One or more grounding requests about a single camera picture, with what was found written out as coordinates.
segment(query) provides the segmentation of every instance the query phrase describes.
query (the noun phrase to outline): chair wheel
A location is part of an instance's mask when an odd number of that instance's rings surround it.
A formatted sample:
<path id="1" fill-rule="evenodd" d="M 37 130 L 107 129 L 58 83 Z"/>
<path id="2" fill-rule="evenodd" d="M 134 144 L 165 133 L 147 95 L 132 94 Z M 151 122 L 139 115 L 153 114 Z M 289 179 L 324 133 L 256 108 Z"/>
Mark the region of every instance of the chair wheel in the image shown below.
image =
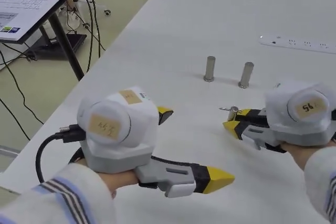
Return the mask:
<path id="1" fill-rule="evenodd" d="M 111 15 L 111 11 L 110 10 L 104 10 L 104 13 L 106 16 L 110 16 Z"/>

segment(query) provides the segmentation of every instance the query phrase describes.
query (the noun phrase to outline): electrical outlet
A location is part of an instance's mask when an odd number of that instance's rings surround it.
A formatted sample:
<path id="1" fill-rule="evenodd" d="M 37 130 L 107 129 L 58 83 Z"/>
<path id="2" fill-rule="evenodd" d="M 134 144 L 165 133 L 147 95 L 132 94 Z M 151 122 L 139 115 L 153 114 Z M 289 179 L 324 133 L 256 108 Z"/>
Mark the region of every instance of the electrical outlet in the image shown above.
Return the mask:
<path id="1" fill-rule="evenodd" d="M 326 52 L 336 54 L 336 43 L 315 42 L 313 40 L 289 38 L 286 36 L 263 35 L 259 38 L 259 43 L 266 46 L 286 47 L 316 52 Z"/>

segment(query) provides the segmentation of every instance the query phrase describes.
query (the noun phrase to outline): white sleeve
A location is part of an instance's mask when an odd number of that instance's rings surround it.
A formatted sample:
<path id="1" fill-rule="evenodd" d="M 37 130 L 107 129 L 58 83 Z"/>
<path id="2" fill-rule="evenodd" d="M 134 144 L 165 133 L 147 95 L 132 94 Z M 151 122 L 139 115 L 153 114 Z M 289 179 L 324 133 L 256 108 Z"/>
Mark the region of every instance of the white sleeve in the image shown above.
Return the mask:
<path id="1" fill-rule="evenodd" d="M 304 168 L 307 194 L 317 212 L 336 224 L 336 147 L 315 152 Z"/>
<path id="2" fill-rule="evenodd" d="M 116 223 L 111 193 L 91 169 L 69 164 L 0 210 L 1 224 Z"/>

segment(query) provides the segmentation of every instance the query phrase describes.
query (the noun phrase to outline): gray gripper handle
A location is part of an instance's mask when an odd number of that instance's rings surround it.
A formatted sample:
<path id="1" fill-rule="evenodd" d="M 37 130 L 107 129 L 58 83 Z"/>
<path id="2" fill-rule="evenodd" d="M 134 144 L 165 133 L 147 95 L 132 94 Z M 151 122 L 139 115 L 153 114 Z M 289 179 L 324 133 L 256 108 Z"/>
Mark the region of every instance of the gray gripper handle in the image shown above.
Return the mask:
<path id="1" fill-rule="evenodd" d="M 172 190 L 176 185 L 194 185 L 195 179 L 190 166 L 175 165 L 151 159 L 146 165 L 138 166 L 134 169 L 139 181 L 143 184 L 157 183 L 159 189 L 165 192 L 166 197 L 181 197 L 190 195 L 181 192 L 174 194 Z"/>

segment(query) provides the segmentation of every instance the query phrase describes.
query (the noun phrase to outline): metal peg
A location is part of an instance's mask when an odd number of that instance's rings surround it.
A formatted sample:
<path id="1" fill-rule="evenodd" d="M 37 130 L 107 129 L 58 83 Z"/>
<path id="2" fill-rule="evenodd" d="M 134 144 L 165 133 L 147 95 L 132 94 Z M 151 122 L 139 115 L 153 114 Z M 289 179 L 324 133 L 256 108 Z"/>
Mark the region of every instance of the metal peg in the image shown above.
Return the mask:
<path id="1" fill-rule="evenodd" d="M 214 69 L 215 69 L 216 57 L 208 56 L 206 61 L 206 70 L 204 80 L 207 82 L 212 82 L 214 80 Z"/>
<path id="2" fill-rule="evenodd" d="M 248 88 L 254 64 L 252 62 L 245 63 L 242 78 L 238 82 L 238 86 L 242 89 Z"/>
<path id="3" fill-rule="evenodd" d="M 239 112 L 239 109 L 236 106 L 232 106 L 230 109 L 227 109 L 227 108 L 219 108 L 219 109 L 229 111 L 229 116 L 227 117 L 227 121 L 233 121 L 236 118 L 237 113 Z"/>

